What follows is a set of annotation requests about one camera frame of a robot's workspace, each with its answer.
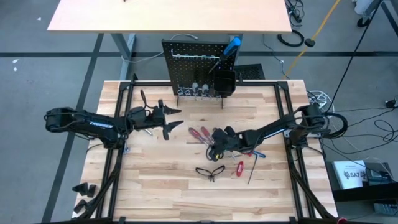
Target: butcher block table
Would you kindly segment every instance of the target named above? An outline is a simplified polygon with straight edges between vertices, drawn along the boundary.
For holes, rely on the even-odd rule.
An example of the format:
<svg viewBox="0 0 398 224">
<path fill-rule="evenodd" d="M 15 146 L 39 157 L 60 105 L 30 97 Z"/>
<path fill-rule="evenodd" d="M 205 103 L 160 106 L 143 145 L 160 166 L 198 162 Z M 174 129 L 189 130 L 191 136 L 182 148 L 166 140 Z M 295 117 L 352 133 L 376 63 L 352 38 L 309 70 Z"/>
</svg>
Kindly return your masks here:
<svg viewBox="0 0 398 224">
<path fill-rule="evenodd" d="M 104 83 L 97 113 L 113 116 L 120 83 Z M 303 80 L 289 80 L 288 83 L 293 109 L 307 105 Z M 167 106 L 177 108 L 177 97 L 173 96 L 171 86 L 135 86 L 132 107 L 143 106 L 141 89 L 149 106 L 163 99 Z M 221 100 L 214 98 L 180 97 L 178 109 L 182 112 L 166 116 L 167 122 L 184 120 L 169 134 L 170 140 L 163 139 L 162 128 L 151 129 L 153 136 L 145 131 L 130 134 L 127 140 L 130 152 L 123 155 L 114 220 L 121 216 L 140 221 L 288 221 L 289 217 L 296 217 L 282 134 L 266 139 L 256 148 L 267 157 L 258 158 L 248 184 L 254 157 L 239 156 L 235 152 L 237 157 L 233 159 L 226 152 L 218 162 L 209 161 L 205 155 L 206 146 L 188 133 L 189 127 L 200 130 L 202 126 L 209 130 L 226 126 L 235 131 L 258 129 L 279 119 L 274 87 L 237 86 L 233 95 L 223 100 L 223 109 Z M 99 140 L 91 141 L 89 147 L 99 143 Z M 317 140 L 309 138 L 308 143 L 320 150 Z M 90 149 L 86 156 L 81 183 L 96 184 L 96 193 L 101 185 L 106 153 L 106 149 L 98 146 Z M 303 158 L 311 190 L 325 208 L 337 216 L 323 156 L 305 148 Z M 244 172 L 237 177 L 236 168 L 240 161 L 244 162 Z M 226 169 L 215 177 L 215 182 L 195 172 L 196 167 L 213 171 L 221 165 Z M 307 217 L 307 203 L 299 189 Z M 104 200 L 104 217 L 109 198 L 110 190 Z M 78 194 L 76 203 L 81 199 L 91 200 Z"/>
</svg>

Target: black pegboard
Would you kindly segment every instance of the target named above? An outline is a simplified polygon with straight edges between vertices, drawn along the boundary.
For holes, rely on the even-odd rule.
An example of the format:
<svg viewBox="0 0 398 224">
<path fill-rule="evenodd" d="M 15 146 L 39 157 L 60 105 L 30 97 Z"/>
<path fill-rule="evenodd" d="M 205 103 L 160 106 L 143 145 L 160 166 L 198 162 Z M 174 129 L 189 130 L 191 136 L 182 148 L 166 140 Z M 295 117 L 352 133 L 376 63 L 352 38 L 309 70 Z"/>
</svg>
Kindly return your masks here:
<svg viewBox="0 0 398 224">
<path fill-rule="evenodd" d="M 204 84 L 207 84 L 209 96 L 216 97 L 213 89 L 213 77 L 209 71 L 218 61 L 216 57 L 223 53 L 228 44 L 229 42 L 163 40 L 164 57 L 174 95 L 178 96 L 178 90 L 184 88 L 183 96 L 193 96 L 192 83 L 196 82 L 200 90 Z M 236 52 L 231 54 L 227 60 L 220 62 L 216 69 L 233 70 L 235 58 Z"/>
<path fill-rule="evenodd" d="M 237 65 L 234 67 L 239 80 L 264 80 L 264 72 L 261 64 Z"/>
</svg>

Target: blue tool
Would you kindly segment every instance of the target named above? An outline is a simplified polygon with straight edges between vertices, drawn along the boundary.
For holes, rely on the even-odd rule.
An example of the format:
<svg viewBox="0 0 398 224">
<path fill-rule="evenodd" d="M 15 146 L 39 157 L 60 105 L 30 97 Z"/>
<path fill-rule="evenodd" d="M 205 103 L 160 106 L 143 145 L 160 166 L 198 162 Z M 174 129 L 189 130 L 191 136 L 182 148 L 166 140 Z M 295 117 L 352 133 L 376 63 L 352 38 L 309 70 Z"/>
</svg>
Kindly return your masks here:
<svg viewBox="0 0 398 224">
<path fill-rule="evenodd" d="M 233 52 L 235 52 L 236 49 L 242 44 L 241 39 L 238 37 L 235 37 L 231 43 L 226 46 L 224 49 L 223 54 L 220 55 L 220 59 L 212 66 L 212 68 L 209 71 L 209 74 L 220 64 L 220 61 L 224 61 L 230 56 Z"/>
<path fill-rule="evenodd" d="M 223 54 L 225 56 L 229 56 L 231 53 L 234 52 L 234 50 L 236 50 L 240 45 L 242 44 L 241 39 L 239 39 L 239 37 L 235 37 L 231 43 L 228 44 L 228 46 L 226 46 L 226 48 L 224 49 Z"/>
<path fill-rule="evenodd" d="M 257 155 L 257 156 L 259 156 L 259 157 L 261 157 L 261 158 L 265 158 L 265 157 L 266 157 L 265 154 L 263 154 L 263 153 L 261 153 L 261 152 L 259 152 L 259 151 L 253 151 L 253 154 L 254 154 L 254 155 Z"/>
</svg>

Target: wooden workbench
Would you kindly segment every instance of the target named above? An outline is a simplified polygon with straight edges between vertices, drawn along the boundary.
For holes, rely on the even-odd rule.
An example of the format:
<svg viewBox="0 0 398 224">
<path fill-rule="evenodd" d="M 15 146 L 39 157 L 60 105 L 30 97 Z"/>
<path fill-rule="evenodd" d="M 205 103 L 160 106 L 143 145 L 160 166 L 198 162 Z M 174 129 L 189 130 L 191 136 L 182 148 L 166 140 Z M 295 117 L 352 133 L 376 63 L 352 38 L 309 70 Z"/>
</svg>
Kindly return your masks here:
<svg viewBox="0 0 398 224">
<path fill-rule="evenodd" d="M 289 90 L 293 108 L 307 105 L 308 99 L 302 80 L 291 80 Z M 120 81 L 108 81 L 99 100 L 97 113 L 112 116 L 116 106 Z M 139 90 L 143 89 L 148 105 L 158 99 L 176 108 L 176 97 L 171 86 L 134 87 L 132 107 L 142 106 Z M 236 131 L 257 129 L 279 119 L 275 91 L 272 86 L 237 86 L 235 93 L 221 101 L 216 99 L 180 98 L 178 109 L 182 112 L 167 116 L 167 121 L 184 120 L 170 134 L 162 137 L 162 129 L 151 129 L 153 136 L 144 131 L 130 134 L 127 140 L 131 152 L 123 157 L 114 218 L 127 220 L 234 220 L 272 221 L 289 220 L 295 216 L 294 198 L 282 134 L 266 139 L 256 150 L 267 157 L 259 158 L 248 185 L 253 157 L 240 156 L 236 161 L 225 158 L 208 161 L 206 146 L 188 133 L 188 127 L 209 130 L 213 127 L 232 126 Z M 308 140 L 310 146 L 320 149 L 318 141 Z M 100 143 L 90 142 L 90 146 Z M 87 153 L 81 183 L 101 185 L 107 150 L 101 146 Z M 319 201 L 333 215 L 337 215 L 325 162 L 321 154 L 304 149 L 304 161 L 310 188 Z M 236 166 L 244 161 L 244 172 L 236 177 Z M 217 175 L 215 182 L 195 173 L 196 167 L 213 170 L 225 165 L 226 170 Z M 104 213 L 107 214 L 110 191 L 106 195 Z M 77 196 L 76 203 L 89 198 Z M 308 210 L 301 192 L 304 214 Z"/>
<path fill-rule="evenodd" d="M 284 0 L 61 0 L 48 30 L 291 32 Z"/>
</svg>

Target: black cable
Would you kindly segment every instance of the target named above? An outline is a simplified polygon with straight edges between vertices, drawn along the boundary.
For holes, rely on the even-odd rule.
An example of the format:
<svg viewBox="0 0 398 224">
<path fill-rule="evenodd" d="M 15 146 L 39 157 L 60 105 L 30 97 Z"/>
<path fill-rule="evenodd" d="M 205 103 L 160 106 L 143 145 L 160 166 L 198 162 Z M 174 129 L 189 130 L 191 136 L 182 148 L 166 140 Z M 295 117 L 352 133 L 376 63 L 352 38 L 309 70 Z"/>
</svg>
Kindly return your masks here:
<svg viewBox="0 0 398 224">
<path fill-rule="evenodd" d="M 104 144 L 104 143 L 96 144 L 96 145 L 94 145 L 94 146 L 90 146 L 90 147 L 87 149 L 86 154 L 87 154 L 87 152 L 88 152 L 90 149 L 92 149 L 92 148 L 94 148 L 94 147 L 97 147 L 97 146 L 101 146 L 101 145 L 103 145 L 103 144 Z"/>
<path fill-rule="evenodd" d="M 84 139 L 84 140 L 87 140 L 87 141 L 89 141 L 90 139 L 89 138 L 85 138 L 85 137 L 83 137 L 83 136 L 80 136 L 79 134 L 77 134 L 77 133 L 75 133 L 75 136 L 76 137 L 78 137 L 78 138 L 81 138 L 81 139 Z"/>
<path fill-rule="evenodd" d="M 336 113 L 324 112 L 323 114 L 324 114 L 326 117 L 334 116 L 334 117 L 336 117 L 336 118 L 339 118 L 339 119 L 343 122 L 343 127 L 341 127 L 340 130 L 337 130 L 337 131 L 335 131 L 335 132 L 333 132 L 333 133 L 324 134 L 322 137 L 323 137 L 323 138 L 327 138 L 327 139 L 334 139 L 334 138 L 339 138 L 339 137 L 341 137 L 342 135 L 344 135 L 344 133 L 347 131 L 347 129 L 348 129 L 348 127 L 349 127 L 349 126 L 348 126 L 347 119 L 346 119 L 344 116 L 342 116 L 342 115 L 340 115 L 340 114 L 336 114 Z"/>
<path fill-rule="evenodd" d="M 372 212 L 372 213 L 369 213 L 369 214 L 366 214 L 366 215 L 361 215 L 360 217 L 355 217 L 355 218 L 347 218 L 347 220 L 354 220 L 354 219 L 357 219 L 357 218 L 368 217 L 368 216 L 370 216 L 370 215 L 373 215 L 373 214 L 375 214 L 375 213 L 374 213 L 374 212 Z"/>
<path fill-rule="evenodd" d="M 297 43 L 297 44 L 292 44 L 292 43 L 289 43 L 289 42 L 287 42 L 286 40 L 284 40 L 283 38 L 282 38 L 282 34 L 278 34 L 277 35 L 277 38 L 278 38 L 278 40 L 279 40 L 279 42 L 281 42 L 282 44 L 284 44 L 284 45 L 286 45 L 286 46 L 289 46 L 289 47 L 300 47 L 301 45 L 303 45 L 304 44 L 304 36 L 303 36 L 303 34 L 301 34 L 299 31 L 297 31 L 297 30 L 292 30 L 292 33 L 294 33 L 294 34 L 297 34 L 299 37 L 300 37 L 300 42 L 299 43 Z"/>
<path fill-rule="evenodd" d="M 317 152 L 319 152 L 321 155 L 324 156 L 323 152 L 319 151 L 318 149 L 314 149 L 313 147 L 310 147 L 310 146 L 305 146 L 305 147 L 307 147 L 307 148 L 309 148 L 309 149 L 312 149 L 312 150 L 314 150 L 314 151 L 317 151 Z"/>
<path fill-rule="evenodd" d="M 262 44 L 264 44 L 264 46 L 266 46 L 268 49 L 271 50 L 272 56 L 274 56 L 274 58 L 276 60 L 278 60 L 280 63 L 280 69 L 282 70 L 282 74 L 284 74 L 284 76 L 287 77 L 285 74 L 285 71 L 284 71 L 284 61 L 277 58 L 275 55 L 274 49 L 266 44 L 266 35 L 265 34 L 262 35 Z"/>
<path fill-rule="evenodd" d="M 55 113 L 55 114 L 46 114 L 46 115 L 43 116 L 43 119 L 46 121 L 46 120 L 47 120 L 47 117 L 49 117 L 49 116 L 56 116 L 56 115 L 74 115 L 74 114 L 79 114 L 79 115 L 82 115 L 82 116 L 86 116 L 85 114 L 79 113 L 79 112 L 62 112 L 62 113 Z"/>
<path fill-rule="evenodd" d="M 294 5 L 292 4 L 292 2 L 291 2 L 290 0 L 287 0 L 287 2 L 289 3 L 289 5 L 288 5 L 286 2 L 285 2 L 285 5 L 286 5 L 286 9 L 287 9 L 287 11 L 288 11 L 288 14 L 290 15 L 290 16 L 289 16 L 290 25 L 291 25 L 292 27 L 302 27 L 303 25 L 294 24 L 294 23 L 292 22 L 292 16 L 293 16 L 293 13 L 296 13 L 297 18 L 300 18 L 301 12 L 300 12 L 300 10 L 297 9 L 297 8 L 301 8 L 301 10 L 303 11 L 303 16 L 301 17 L 301 19 L 304 18 L 304 15 L 305 15 L 304 3 L 303 3 L 301 0 L 296 0 L 296 2 L 295 2 Z"/>
<path fill-rule="evenodd" d="M 373 136 L 373 137 L 379 137 L 379 138 L 385 138 L 385 136 L 380 136 L 380 135 L 377 135 L 377 134 L 355 134 L 355 135 L 350 135 L 350 136 L 343 136 L 343 137 L 345 137 L 345 138 L 353 138 L 353 137 L 365 137 L 365 136 Z"/>
<path fill-rule="evenodd" d="M 310 97 L 310 98 L 314 98 L 314 101 L 317 101 L 317 100 L 318 100 L 318 98 L 317 98 L 317 96 L 315 96 L 315 94 L 311 93 L 311 92 L 308 91 L 308 90 L 306 90 L 306 91 L 307 91 L 307 94 L 310 94 L 310 95 L 313 96 L 313 97 Z"/>
<path fill-rule="evenodd" d="M 351 111 L 361 111 L 361 110 L 383 110 L 383 109 L 388 109 L 388 107 L 383 107 L 383 108 L 377 108 L 377 107 L 372 107 L 372 108 L 358 108 L 358 109 L 353 109 L 353 110 L 339 110 L 335 112 L 351 112 Z"/>
<path fill-rule="evenodd" d="M 360 123 L 362 123 L 363 121 L 367 121 L 367 120 L 369 120 L 369 119 L 377 118 L 377 117 L 382 116 L 382 115 L 384 115 L 384 114 L 386 114 L 386 113 L 390 113 L 390 112 L 393 111 L 393 110 L 395 110 L 395 108 L 393 108 L 393 109 L 391 109 L 391 110 L 389 110 L 389 111 L 385 111 L 385 112 L 383 112 L 383 113 L 381 113 L 381 114 L 379 114 L 379 115 L 375 115 L 375 116 L 372 116 L 372 117 L 370 117 L 370 118 L 362 119 L 361 121 L 358 121 L 357 123 L 351 124 L 351 125 L 349 125 L 348 127 L 352 127 L 352 126 L 354 126 L 354 125 L 360 124 Z"/>
<path fill-rule="evenodd" d="M 337 86 L 337 89 L 336 89 L 336 91 L 335 91 L 335 94 L 333 95 L 333 98 L 331 99 L 331 103 L 330 103 L 330 106 L 329 106 L 329 108 L 327 109 L 327 111 L 329 111 L 330 108 L 331 108 L 331 106 L 333 105 L 333 102 L 335 101 L 337 92 L 338 92 L 338 90 L 340 89 L 340 86 L 341 86 L 341 84 L 343 83 L 343 80 L 344 80 L 345 76 L 347 75 L 349 66 L 351 65 L 351 62 L 352 62 L 353 59 L 354 59 L 354 55 L 355 55 L 356 51 L 358 50 L 359 45 L 361 44 L 361 42 L 362 42 L 362 40 L 363 40 L 363 37 L 365 36 L 366 31 L 368 30 L 370 24 L 372 23 L 372 20 L 373 20 L 374 15 L 376 15 L 377 10 L 380 8 L 381 3 L 382 3 L 382 1 L 377 5 L 377 8 L 375 9 L 375 11 L 374 11 L 374 13 L 373 13 L 371 19 L 369 20 L 369 24 L 366 26 L 365 30 L 363 31 L 362 36 L 361 36 L 361 38 L 360 38 L 358 44 L 357 44 L 356 47 L 355 47 L 354 53 L 353 53 L 353 55 L 351 56 L 351 58 L 349 59 L 349 62 L 348 62 L 348 64 L 347 64 L 346 70 L 344 71 L 343 77 L 341 78 L 341 80 L 340 80 L 340 82 L 339 82 L 339 84 L 338 84 L 338 86 Z"/>
<path fill-rule="evenodd" d="M 383 123 L 387 124 L 388 127 L 389 127 L 391 130 L 387 130 L 387 129 L 381 128 L 381 127 L 377 124 L 377 122 L 383 122 Z M 355 151 L 355 152 L 343 152 L 343 151 L 337 149 L 337 147 L 335 146 L 335 143 L 333 142 L 333 140 L 331 140 L 331 143 L 332 143 L 332 145 L 336 148 L 337 151 L 339 151 L 339 152 L 341 152 L 341 153 L 343 153 L 343 154 L 346 154 L 346 155 L 350 155 L 350 154 L 356 154 L 356 153 L 359 153 L 359 152 L 369 151 L 369 150 L 372 150 L 372 149 L 375 149 L 375 148 L 378 148 L 378 147 L 381 147 L 381 146 L 385 146 L 385 145 L 390 144 L 391 142 L 393 142 L 396 138 L 398 138 L 398 135 L 397 135 L 397 136 L 395 135 L 395 134 L 398 132 L 398 130 L 394 130 L 394 128 L 391 126 L 391 124 L 389 124 L 387 121 L 376 120 L 376 121 L 374 122 L 374 125 L 375 125 L 377 128 L 379 128 L 379 129 L 381 129 L 381 130 L 383 130 L 383 131 L 387 131 L 387 132 L 388 132 L 388 134 L 386 134 L 386 135 L 383 137 L 383 141 L 385 142 L 384 144 L 380 144 L 380 145 L 378 145 L 378 146 L 373 146 L 373 147 L 370 147 L 370 148 L 367 148 L 367 149 L 363 149 L 363 150 L 360 150 L 360 151 Z"/>
</svg>

